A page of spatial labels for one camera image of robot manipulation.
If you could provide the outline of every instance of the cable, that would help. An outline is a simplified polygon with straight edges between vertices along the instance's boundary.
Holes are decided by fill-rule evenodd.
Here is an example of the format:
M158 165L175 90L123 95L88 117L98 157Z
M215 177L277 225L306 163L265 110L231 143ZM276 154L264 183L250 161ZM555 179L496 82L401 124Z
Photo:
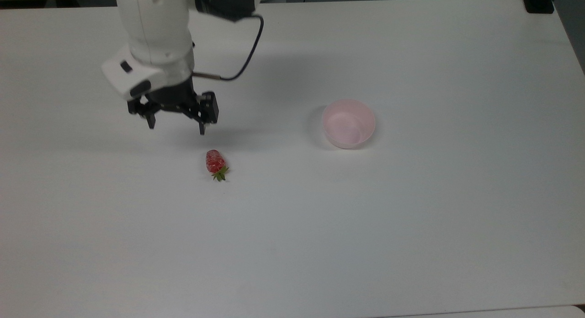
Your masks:
M234 79L240 77L240 75L244 72L244 70L246 70L246 67L250 63L250 60L252 59L252 55L254 54L255 48L258 45L258 41L260 40L260 37L262 35L262 29L264 29L264 18L262 16L254 15L254 16L249 16L247 18L259 19L260 20L260 28L258 29L258 35L256 35L256 39L254 41L254 45L252 46L252 50L250 51L250 54L248 54L248 58L246 59L246 62L244 62L244 65L242 66L240 71L238 71L238 73L236 73L236 75L234 75L232 77L222 77L222 76L219 76L216 74L193 72L192 73L193 77L203 77L203 78L210 78L210 79L224 80L224 81L230 81L230 80L234 80Z

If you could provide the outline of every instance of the black object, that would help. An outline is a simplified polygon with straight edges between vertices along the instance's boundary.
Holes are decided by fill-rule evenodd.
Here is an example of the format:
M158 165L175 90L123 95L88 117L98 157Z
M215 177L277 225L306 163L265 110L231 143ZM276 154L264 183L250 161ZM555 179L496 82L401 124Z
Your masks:
M126 60L120 62L120 66L126 73L130 73L132 71L132 67L126 62Z
M526 12L533 14L552 14L554 5L552 0L524 0Z
M132 97L134 99L128 101L128 112L133 115L138 114L146 119L148 127L151 129L154 128L156 122L154 114L159 110L179 112L188 118L196 120L199 123L199 133L201 135L205 134L205 124L218 122L219 108L215 93L205 92L202 95L197 95L193 91L192 78L180 84L163 87L147 93L144 95L147 100L146 103L140 102L142 95Z
M136 85L135 87L132 87L132 89L130 90L130 96L141 97L148 90L150 90L150 80L145 80L142 81L140 84Z
M222 19L238 21L252 15L254 0L195 0L197 11Z

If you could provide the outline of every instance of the plastic bowl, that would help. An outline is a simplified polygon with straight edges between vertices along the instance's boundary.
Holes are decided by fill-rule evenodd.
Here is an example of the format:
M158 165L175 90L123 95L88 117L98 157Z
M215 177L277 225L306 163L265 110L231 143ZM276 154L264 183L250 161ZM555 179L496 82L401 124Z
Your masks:
M325 108L322 120L327 139L343 149L364 143L376 128L374 112L357 100L335 101Z

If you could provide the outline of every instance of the pink bowl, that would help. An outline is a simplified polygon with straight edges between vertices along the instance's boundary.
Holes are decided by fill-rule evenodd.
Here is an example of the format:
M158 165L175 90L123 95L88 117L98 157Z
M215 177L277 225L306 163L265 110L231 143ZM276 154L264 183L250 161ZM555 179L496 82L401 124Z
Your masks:
M374 112L356 100L338 100L328 105L322 120L328 140L343 149L363 143L376 128Z

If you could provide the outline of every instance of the strawberry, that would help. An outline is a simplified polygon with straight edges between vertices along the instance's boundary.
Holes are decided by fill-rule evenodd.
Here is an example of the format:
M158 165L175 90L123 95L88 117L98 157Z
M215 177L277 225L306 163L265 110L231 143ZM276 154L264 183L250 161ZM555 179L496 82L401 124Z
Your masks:
M205 164L207 166L207 170L213 173L213 180L217 180L220 182L222 180L225 180L225 174L228 171L229 167L225 163L225 159L223 159L219 151L217 150L207 151L207 155L205 155Z

